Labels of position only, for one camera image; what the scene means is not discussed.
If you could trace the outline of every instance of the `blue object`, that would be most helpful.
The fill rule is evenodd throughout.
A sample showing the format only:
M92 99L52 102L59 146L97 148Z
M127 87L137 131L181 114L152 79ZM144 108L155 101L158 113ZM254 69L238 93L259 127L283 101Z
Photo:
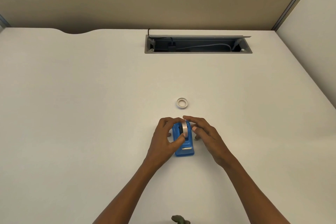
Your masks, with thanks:
M194 155L194 146L193 146L193 135L191 133L191 126L190 122L187 122L187 128L188 128L188 136L185 139L185 142L183 145L175 152L176 157L182 157L182 156L191 156ZM173 126L173 139L176 141L176 139L180 136L180 134L183 133L182 130L182 123L176 123Z

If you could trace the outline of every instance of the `toy dinosaur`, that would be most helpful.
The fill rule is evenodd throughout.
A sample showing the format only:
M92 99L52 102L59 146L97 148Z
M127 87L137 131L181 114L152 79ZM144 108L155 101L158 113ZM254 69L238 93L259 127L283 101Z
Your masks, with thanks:
M181 215L174 215L171 217L171 219L178 224L190 224L190 221L185 220Z

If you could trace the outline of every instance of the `forearm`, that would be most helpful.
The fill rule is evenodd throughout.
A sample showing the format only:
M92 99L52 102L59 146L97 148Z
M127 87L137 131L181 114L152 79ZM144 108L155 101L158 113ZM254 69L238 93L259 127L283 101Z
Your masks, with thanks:
M132 179L94 221L94 224L127 224L156 169L143 163Z
M289 224L233 155L222 167L236 189L251 224Z

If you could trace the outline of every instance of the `white desk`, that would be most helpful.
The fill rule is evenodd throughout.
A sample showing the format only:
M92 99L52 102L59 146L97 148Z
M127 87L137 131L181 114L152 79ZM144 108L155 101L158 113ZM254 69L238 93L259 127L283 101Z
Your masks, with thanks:
M151 33L251 35L253 54L145 54L146 30L0 33L0 223L92 223L159 118L185 114L217 128L292 224L335 223L336 110L276 33ZM194 146L155 174L131 223L248 223L224 171Z

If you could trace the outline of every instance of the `blue tape dispenser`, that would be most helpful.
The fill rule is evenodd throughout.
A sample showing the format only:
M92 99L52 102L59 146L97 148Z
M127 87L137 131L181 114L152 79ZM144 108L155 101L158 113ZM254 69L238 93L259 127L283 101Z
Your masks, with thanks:
M175 152L176 157L191 156L194 155L193 135L191 134L191 126L189 121L179 122L173 126L173 139L174 141L182 134L186 133L185 142Z

